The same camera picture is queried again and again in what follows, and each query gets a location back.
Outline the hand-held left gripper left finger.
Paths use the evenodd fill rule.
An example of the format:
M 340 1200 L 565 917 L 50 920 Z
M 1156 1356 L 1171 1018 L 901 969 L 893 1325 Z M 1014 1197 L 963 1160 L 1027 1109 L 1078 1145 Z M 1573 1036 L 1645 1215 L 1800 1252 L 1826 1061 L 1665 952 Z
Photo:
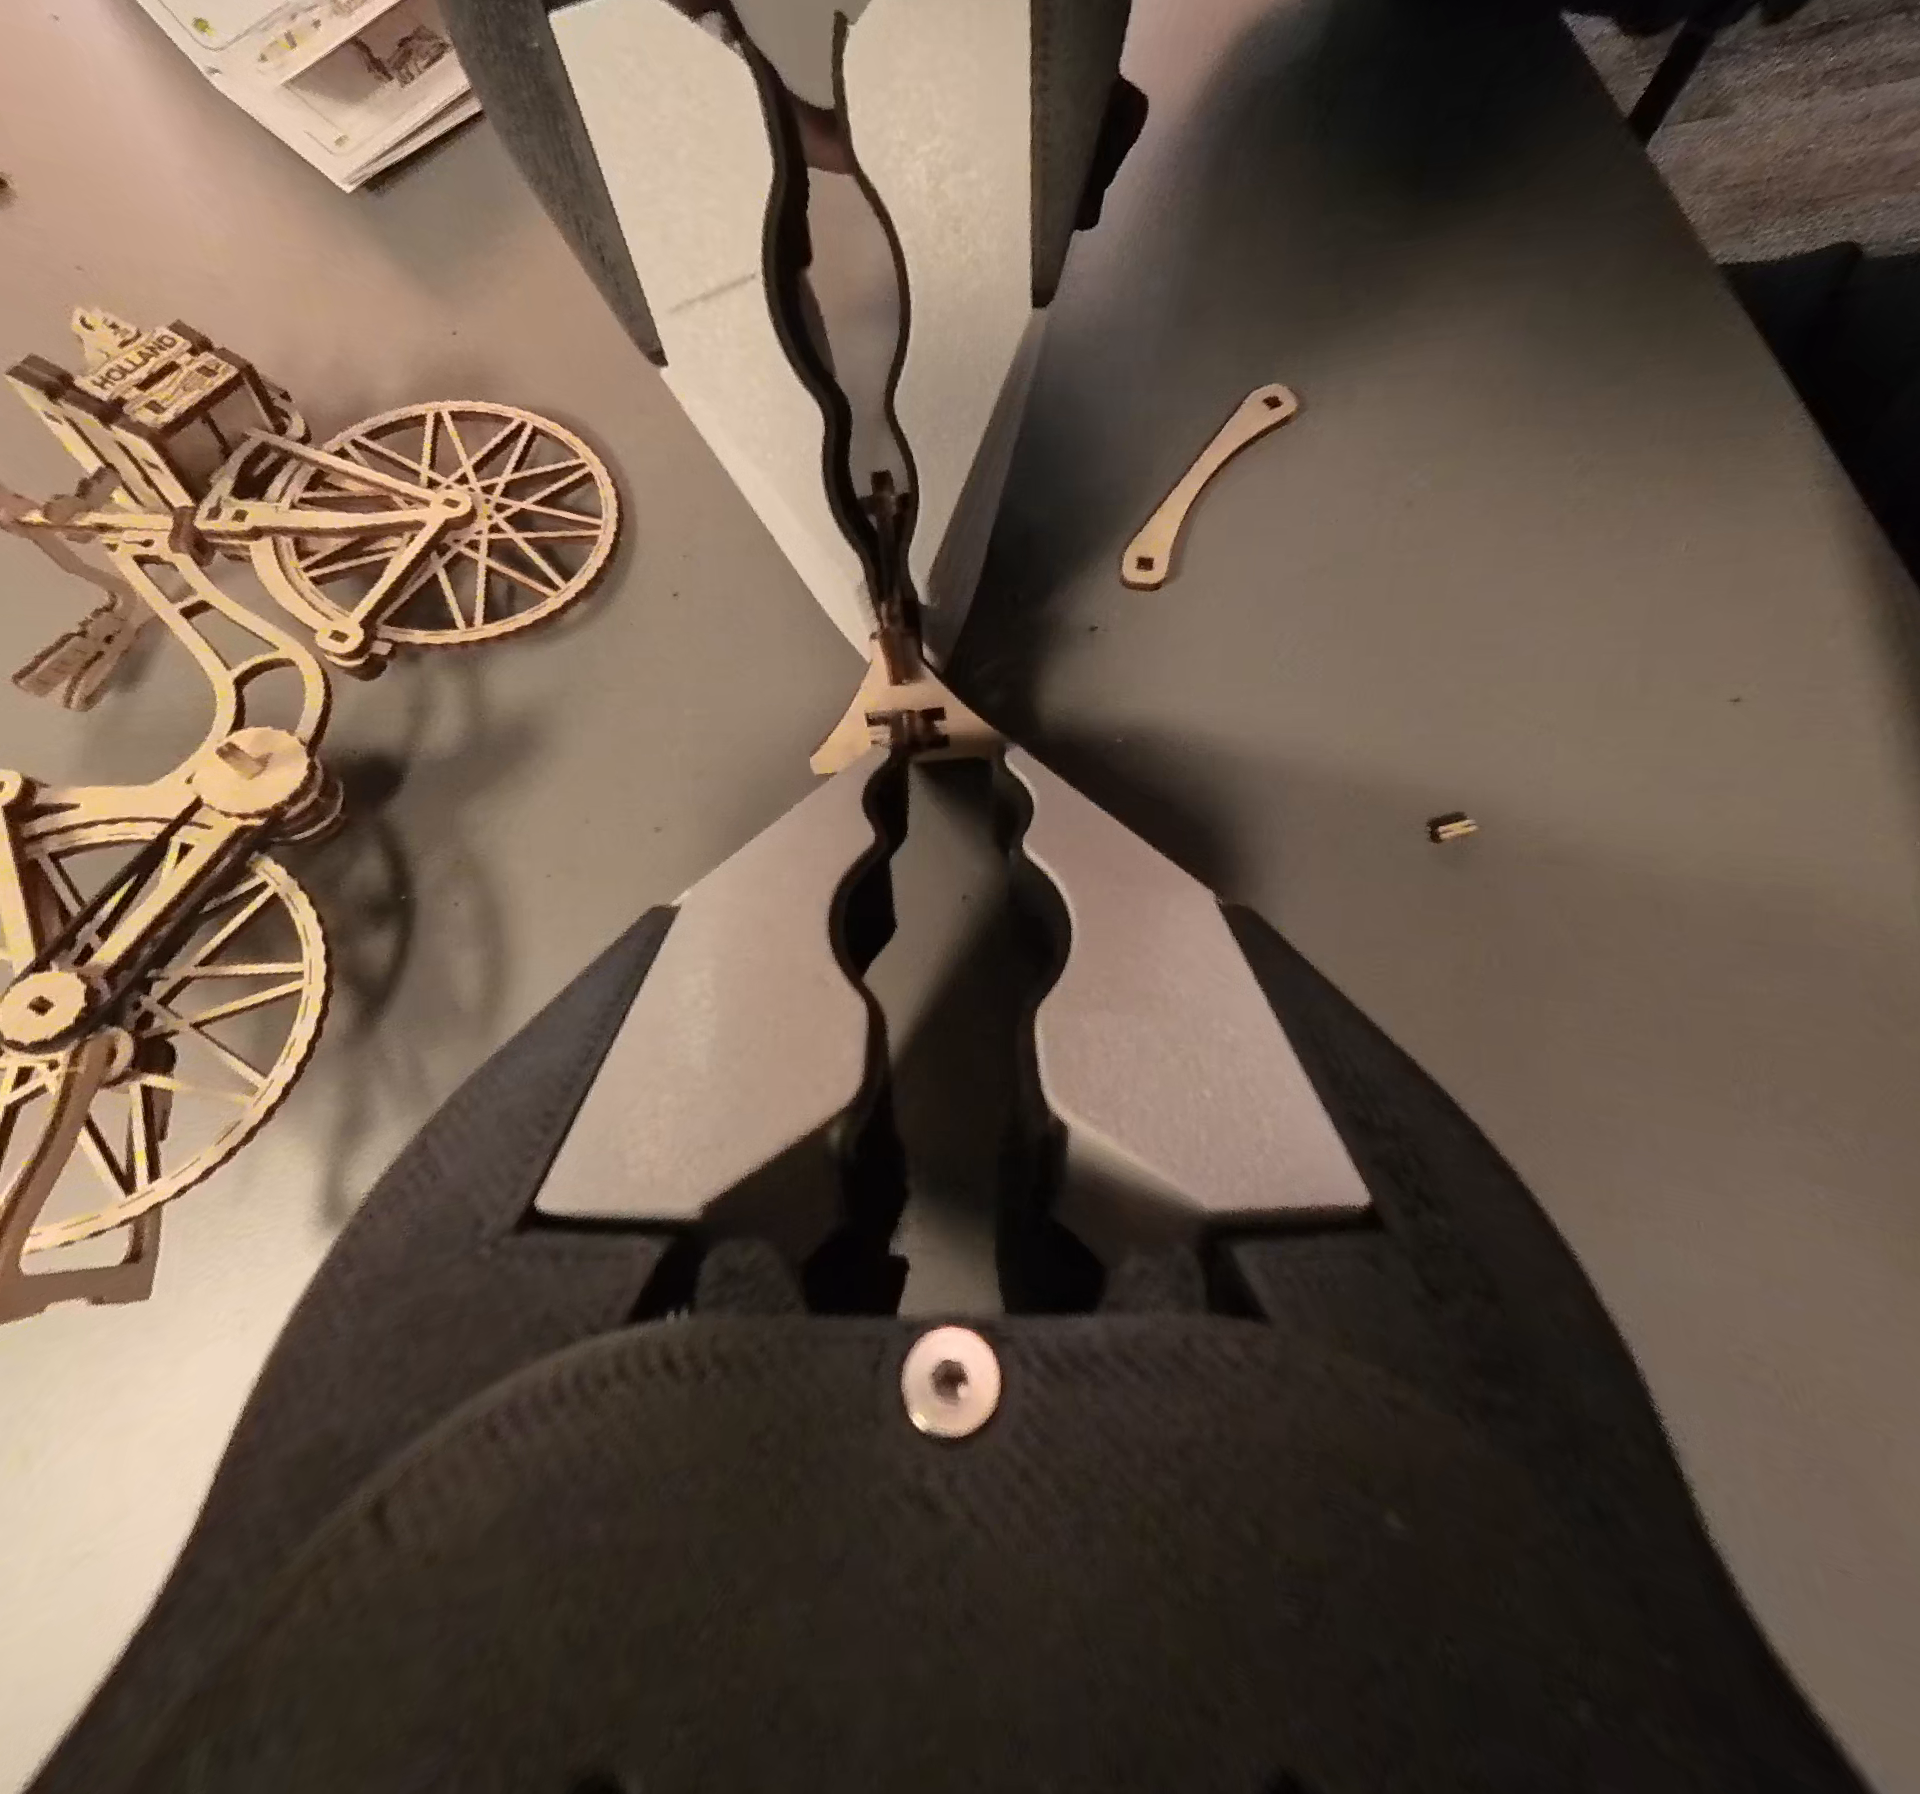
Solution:
M 673 899 L 542 1218 L 750 1235 L 811 1301 L 901 1300 L 902 1154 L 864 981 L 901 839 L 902 768 L 847 765 Z

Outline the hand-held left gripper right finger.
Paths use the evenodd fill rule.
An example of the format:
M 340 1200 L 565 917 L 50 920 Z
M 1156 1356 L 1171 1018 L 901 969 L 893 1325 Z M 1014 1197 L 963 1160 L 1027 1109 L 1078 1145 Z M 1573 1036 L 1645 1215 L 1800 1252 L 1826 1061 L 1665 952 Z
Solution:
M 1221 899 L 1032 751 L 1001 763 L 1060 955 L 1032 1018 L 1045 1218 L 1102 1268 L 1361 1222 L 1375 1195 Z

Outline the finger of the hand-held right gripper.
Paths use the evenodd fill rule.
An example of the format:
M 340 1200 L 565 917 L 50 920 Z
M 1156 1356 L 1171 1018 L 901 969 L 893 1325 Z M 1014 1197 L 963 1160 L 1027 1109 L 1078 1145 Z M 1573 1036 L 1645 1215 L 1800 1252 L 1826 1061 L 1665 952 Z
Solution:
M 547 26 L 665 388 L 864 656 L 875 622 L 829 502 L 829 412 L 774 301 L 782 154 L 747 55 L 668 0 L 573 0 Z
M 866 0 L 837 58 L 852 158 L 901 249 L 910 577 L 923 656 L 951 656 L 1036 362 L 1032 0 Z

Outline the wooden triangular stand piece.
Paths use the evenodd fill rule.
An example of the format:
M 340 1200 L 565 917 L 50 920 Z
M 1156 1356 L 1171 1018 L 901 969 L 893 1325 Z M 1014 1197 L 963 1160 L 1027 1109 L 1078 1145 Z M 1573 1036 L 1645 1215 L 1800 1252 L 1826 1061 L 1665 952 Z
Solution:
M 847 711 L 820 747 L 811 751 L 811 775 L 837 775 L 871 751 L 902 760 L 984 760 L 1001 735 L 929 666 L 914 663 L 893 677 L 883 656 L 872 656 Z

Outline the curved wooden strip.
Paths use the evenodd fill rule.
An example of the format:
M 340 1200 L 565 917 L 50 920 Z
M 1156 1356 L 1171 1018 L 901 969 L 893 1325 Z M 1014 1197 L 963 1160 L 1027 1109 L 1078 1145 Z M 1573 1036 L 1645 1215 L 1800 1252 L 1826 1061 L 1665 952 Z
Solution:
M 889 684 L 907 684 L 922 672 L 922 599 L 910 574 L 910 535 L 914 498 L 880 467 L 871 492 L 859 499 L 866 526 L 866 593 L 875 620 L 875 653 Z
M 1118 556 L 1118 581 L 1129 593 L 1165 587 L 1178 566 L 1184 529 L 1215 476 L 1251 443 L 1279 431 L 1300 414 L 1300 395 L 1284 385 L 1262 385 L 1245 392 L 1212 429 L 1208 443 L 1187 461 L 1151 514 Z

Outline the wooden bicycle model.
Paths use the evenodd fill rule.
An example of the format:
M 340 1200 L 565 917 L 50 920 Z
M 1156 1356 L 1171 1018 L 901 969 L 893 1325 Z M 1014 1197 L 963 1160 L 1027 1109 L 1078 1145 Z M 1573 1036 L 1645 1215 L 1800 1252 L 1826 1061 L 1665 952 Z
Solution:
M 76 461 L 2 492 L 2 534 L 97 605 L 12 684 L 100 701 L 146 635 L 206 683 L 206 730 L 146 781 L 2 768 L 2 1323 L 154 1289 L 164 1210 L 282 1109 L 331 1005 L 285 851 L 342 821 L 333 683 L 394 653 L 552 625 L 601 581 L 619 499 L 561 420 L 430 398 L 315 437 L 294 395 L 188 322 L 72 312 L 17 403 Z

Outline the black tripod leg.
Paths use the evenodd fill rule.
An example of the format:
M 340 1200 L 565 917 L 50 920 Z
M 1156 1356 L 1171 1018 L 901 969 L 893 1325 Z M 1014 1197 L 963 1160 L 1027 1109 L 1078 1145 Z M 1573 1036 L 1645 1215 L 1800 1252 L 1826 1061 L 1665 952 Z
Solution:
M 1682 21 L 1673 33 L 1665 51 L 1658 55 L 1649 81 L 1628 106 L 1624 124 L 1631 127 L 1639 145 L 1652 145 L 1665 115 L 1682 102 L 1685 90 L 1694 82 L 1701 58 L 1710 52 L 1719 38 L 1719 26 L 1710 21 Z

